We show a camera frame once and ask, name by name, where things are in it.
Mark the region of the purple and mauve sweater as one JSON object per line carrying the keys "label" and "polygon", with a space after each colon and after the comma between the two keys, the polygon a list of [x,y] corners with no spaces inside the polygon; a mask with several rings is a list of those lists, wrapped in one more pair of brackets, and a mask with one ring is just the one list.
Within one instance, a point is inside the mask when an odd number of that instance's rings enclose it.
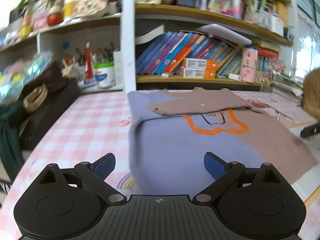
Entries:
{"label": "purple and mauve sweater", "polygon": [[289,117],[228,89],[130,92],[128,101],[130,169],[142,194],[198,194],[213,181],[207,152],[247,167],[272,163],[290,184],[318,164]]}

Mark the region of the pink cartoon table mat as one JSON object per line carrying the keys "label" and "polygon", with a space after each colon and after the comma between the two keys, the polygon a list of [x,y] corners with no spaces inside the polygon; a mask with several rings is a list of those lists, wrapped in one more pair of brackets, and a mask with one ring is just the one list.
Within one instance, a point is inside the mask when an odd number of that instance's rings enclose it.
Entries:
{"label": "pink cartoon table mat", "polygon": [[[275,109],[292,118],[287,128],[299,136],[304,126],[314,122],[291,101],[267,92],[235,91],[235,94],[264,104],[268,113]],[[81,161],[93,162],[108,152],[116,156],[116,169],[107,182],[125,193],[134,189],[129,175],[128,132],[131,112],[125,92],[96,93],[80,96],[53,124],[35,147],[14,180],[1,208],[1,239],[19,239],[14,206],[20,196],[49,163],[70,168]],[[319,161],[319,135],[304,140]],[[293,185],[304,200],[307,215],[299,233],[302,239],[319,239],[319,164]]]}

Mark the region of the black piano keyboard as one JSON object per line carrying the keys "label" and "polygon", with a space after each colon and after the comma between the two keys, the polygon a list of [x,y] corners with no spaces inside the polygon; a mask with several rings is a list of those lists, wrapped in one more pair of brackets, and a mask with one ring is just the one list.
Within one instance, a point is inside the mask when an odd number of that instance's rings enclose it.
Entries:
{"label": "black piano keyboard", "polygon": [[67,81],[67,85],[60,90],[48,94],[42,105],[29,117],[20,136],[21,149],[33,150],[79,95],[80,90],[75,79]]}

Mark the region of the white power adapter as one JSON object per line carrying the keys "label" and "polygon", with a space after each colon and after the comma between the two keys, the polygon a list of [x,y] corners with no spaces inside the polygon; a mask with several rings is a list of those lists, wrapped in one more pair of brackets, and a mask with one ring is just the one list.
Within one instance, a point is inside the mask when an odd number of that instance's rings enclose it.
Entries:
{"label": "white power adapter", "polygon": [[235,81],[241,81],[242,78],[239,74],[233,74],[233,73],[230,73],[229,76],[228,76],[229,79],[231,80],[235,80]]}

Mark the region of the white plastic tub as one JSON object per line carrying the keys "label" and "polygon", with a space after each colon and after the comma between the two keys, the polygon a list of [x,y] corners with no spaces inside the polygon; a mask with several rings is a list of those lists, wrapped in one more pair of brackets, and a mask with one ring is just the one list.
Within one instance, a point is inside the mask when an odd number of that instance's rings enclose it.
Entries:
{"label": "white plastic tub", "polygon": [[109,88],[116,84],[114,62],[97,63],[94,66],[95,80],[99,88]]}

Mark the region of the lower orange white box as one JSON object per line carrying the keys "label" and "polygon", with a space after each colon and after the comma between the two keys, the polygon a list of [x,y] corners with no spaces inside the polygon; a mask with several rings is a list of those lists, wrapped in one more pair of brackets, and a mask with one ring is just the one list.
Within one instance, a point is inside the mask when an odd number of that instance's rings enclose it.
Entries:
{"label": "lower orange white box", "polygon": [[194,68],[180,68],[180,75],[183,78],[195,78],[195,79],[215,79],[216,69],[194,69]]}

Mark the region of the orange white box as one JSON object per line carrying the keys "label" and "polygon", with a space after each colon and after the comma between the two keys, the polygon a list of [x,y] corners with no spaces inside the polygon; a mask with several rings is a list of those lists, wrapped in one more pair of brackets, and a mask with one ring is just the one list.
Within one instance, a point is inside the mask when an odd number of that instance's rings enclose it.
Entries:
{"label": "orange white box", "polygon": [[183,60],[182,66],[185,68],[192,69],[212,69],[218,67],[218,62],[206,59],[191,59],[185,58]]}
{"label": "orange white box", "polygon": [[183,78],[195,78],[195,79],[215,79],[216,69],[194,69],[194,68],[180,68],[180,75]]}

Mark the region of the dark green garment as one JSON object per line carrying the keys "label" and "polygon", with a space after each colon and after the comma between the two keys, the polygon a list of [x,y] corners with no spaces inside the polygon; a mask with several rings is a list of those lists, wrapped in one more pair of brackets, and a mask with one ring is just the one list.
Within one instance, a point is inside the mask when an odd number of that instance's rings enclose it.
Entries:
{"label": "dark green garment", "polygon": [[1,162],[11,182],[15,180],[24,165],[20,147],[21,124],[29,113],[24,109],[23,101],[1,106]]}

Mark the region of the dark maroon bag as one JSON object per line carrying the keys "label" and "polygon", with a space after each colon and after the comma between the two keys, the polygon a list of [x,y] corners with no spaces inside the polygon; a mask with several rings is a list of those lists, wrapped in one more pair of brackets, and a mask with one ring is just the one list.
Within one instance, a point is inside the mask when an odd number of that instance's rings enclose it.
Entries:
{"label": "dark maroon bag", "polygon": [[67,85],[67,80],[62,76],[60,64],[53,61],[35,80],[25,85],[23,94],[31,93],[35,88],[45,85],[49,93],[54,93]]}

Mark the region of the pink cartoon bottle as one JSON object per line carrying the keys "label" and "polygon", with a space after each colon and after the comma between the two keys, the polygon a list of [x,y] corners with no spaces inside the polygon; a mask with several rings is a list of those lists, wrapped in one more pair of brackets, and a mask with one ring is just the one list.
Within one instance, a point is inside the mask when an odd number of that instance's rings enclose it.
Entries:
{"label": "pink cartoon bottle", "polygon": [[244,46],[242,49],[240,76],[242,81],[255,83],[258,66],[258,49],[253,46]]}

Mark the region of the upper orange white box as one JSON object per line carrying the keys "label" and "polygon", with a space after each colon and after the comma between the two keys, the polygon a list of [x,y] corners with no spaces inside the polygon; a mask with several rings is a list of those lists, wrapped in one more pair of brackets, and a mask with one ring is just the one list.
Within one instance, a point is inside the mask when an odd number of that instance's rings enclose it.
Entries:
{"label": "upper orange white box", "polygon": [[183,60],[182,66],[185,68],[192,69],[212,69],[218,67],[218,62],[206,59],[191,59],[185,58]]}

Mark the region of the iridescent plastic bag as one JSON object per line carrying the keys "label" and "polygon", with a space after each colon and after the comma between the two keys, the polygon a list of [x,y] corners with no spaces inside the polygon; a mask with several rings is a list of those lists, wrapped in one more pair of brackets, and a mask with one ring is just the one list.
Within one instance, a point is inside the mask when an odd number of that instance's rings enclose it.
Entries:
{"label": "iridescent plastic bag", "polygon": [[39,77],[48,68],[52,58],[51,51],[43,51],[31,61],[19,61],[6,73],[1,73],[1,106],[17,101],[24,86]]}

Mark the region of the row of colourful books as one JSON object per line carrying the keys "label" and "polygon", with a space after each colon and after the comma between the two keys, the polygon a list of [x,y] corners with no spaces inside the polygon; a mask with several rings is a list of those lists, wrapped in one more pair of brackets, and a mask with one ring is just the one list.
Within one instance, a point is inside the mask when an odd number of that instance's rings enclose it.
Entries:
{"label": "row of colourful books", "polygon": [[214,61],[214,67],[220,68],[242,48],[257,50],[258,55],[266,59],[277,59],[280,53],[280,46],[262,40],[240,45],[226,38],[195,31],[165,31],[138,44],[135,74],[177,74],[185,60]]}

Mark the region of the white bookshelf unit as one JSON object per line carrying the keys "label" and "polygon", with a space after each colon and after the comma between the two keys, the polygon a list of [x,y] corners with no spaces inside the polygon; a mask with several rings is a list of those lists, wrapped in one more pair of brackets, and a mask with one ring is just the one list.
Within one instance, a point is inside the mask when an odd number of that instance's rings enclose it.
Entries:
{"label": "white bookshelf unit", "polygon": [[70,42],[71,48],[84,48],[89,41],[90,47],[105,46],[114,42],[120,50],[121,85],[116,89],[126,92],[137,89],[220,89],[223,87],[235,90],[258,91],[262,86],[229,79],[195,79],[172,76],[135,75],[135,61],[138,54],[135,44],[136,34],[146,33],[156,25],[163,24],[166,30],[199,30],[210,24],[217,24],[233,32],[244,35],[247,39],[266,40],[280,46],[293,46],[293,41],[273,33],[265,28],[231,16],[196,8],[163,4],[137,4],[134,0],[125,0],[125,9],[118,16],[108,16],[83,20],[78,23],[58,25],[42,30],[18,44],[1,50],[1,69],[22,56],[31,56],[35,52],[51,50],[53,59],[60,59],[62,44]]}

